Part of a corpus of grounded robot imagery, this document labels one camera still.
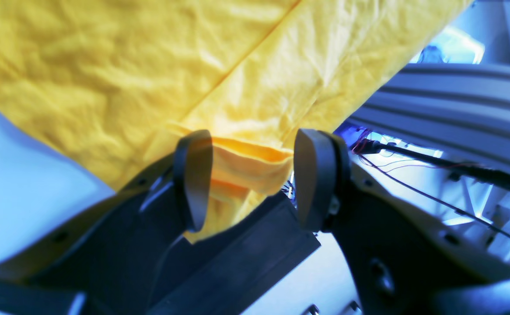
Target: light blue surface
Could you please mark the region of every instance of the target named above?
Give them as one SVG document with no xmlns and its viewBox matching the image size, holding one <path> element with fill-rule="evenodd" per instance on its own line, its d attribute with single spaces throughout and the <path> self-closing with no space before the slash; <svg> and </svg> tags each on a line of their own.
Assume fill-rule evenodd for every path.
<svg viewBox="0 0 510 315">
<path fill-rule="evenodd" d="M 113 193 L 0 114 L 0 261 Z"/>
</svg>

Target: wrinkled fabric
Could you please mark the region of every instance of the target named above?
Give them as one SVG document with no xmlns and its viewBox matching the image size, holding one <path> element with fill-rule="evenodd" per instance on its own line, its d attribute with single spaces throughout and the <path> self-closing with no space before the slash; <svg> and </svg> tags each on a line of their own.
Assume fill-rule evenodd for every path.
<svg viewBox="0 0 510 315">
<path fill-rule="evenodd" d="M 0 112 L 114 189 L 208 129 L 192 242 L 279 191 L 296 131 L 333 131 L 469 0 L 0 0 Z"/>
</svg>

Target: yellow fabric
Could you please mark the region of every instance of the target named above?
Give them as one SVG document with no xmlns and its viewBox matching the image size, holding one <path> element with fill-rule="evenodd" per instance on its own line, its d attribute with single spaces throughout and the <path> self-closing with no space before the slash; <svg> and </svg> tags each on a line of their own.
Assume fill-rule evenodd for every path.
<svg viewBox="0 0 510 315">
<path fill-rule="evenodd" d="M 201 233 L 291 171 L 300 127 L 334 130 L 470 0 L 0 0 L 0 111 L 114 189 L 215 137 Z"/>
</svg>

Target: white surface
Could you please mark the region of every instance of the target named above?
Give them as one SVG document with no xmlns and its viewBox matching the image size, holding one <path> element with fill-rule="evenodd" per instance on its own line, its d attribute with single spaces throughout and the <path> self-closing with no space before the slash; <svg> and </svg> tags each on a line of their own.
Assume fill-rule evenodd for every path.
<svg viewBox="0 0 510 315">
<path fill-rule="evenodd" d="M 112 194 L 95 176 L 0 114 L 0 261 Z"/>
<path fill-rule="evenodd" d="M 321 247 L 258 299 L 243 315 L 302 315 L 312 304 L 320 315 L 338 315 L 357 301 L 356 287 L 337 241 L 317 236 Z"/>
</svg>

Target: yellow cloth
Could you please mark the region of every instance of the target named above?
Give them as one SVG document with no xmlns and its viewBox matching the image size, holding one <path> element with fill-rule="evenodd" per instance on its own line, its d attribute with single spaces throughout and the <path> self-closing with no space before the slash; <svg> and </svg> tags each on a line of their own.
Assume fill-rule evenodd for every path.
<svg viewBox="0 0 510 315">
<path fill-rule="evenodd" d="M 215 137 L 208 237 L 277 192 L 470 0 L 0 0 L 0 111 L 114 189 Z"/>
</svg>

